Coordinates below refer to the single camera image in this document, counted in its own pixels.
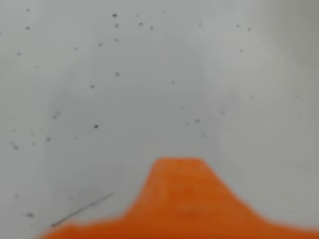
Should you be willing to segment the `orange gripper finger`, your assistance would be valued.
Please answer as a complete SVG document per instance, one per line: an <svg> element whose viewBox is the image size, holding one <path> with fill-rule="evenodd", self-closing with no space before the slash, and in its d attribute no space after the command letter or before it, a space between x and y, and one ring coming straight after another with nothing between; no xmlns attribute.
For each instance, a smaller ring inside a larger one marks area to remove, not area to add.
<svg viewBox="0 0 319 239"><path fill-rule="evenodd" d="M168 234L176 213L172 206L181 201L174 189L181 185L186 158L158 159L132 206L123 215L89 224L68 224L52 229L44 239L140 239L157 232Z"/></svg>
<svg viewBox="0 0 319 239"><path fill-rule="evenodd" d="M188 158L192 185L201 192L195 201L203 207L204 224L216 239L317 239L318 231L273 223L243 203L199 158Z"/></svg>

